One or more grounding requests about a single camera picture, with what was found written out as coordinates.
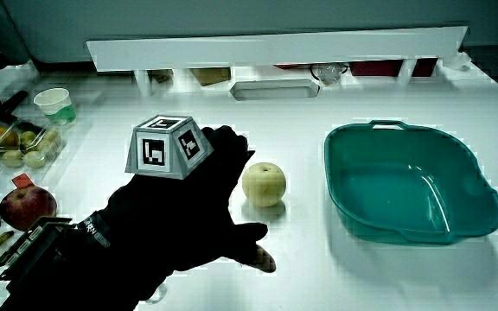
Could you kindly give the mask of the person's left hand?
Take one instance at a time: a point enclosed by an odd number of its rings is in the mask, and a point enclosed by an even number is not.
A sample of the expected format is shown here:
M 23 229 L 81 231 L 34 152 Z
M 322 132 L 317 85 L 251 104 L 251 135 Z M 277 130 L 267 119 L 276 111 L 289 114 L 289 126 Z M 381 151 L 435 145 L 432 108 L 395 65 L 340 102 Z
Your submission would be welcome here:
M 159 280 L 220 257 L 272 273 L 272 256 L 257 244 L 267 226 L 237 225 L 228 210 L 253 152 L 227 125 L 202 132 L 214 150 L 185 179 L 135 175 L 112 194 L 99 214 L 112 248 Z

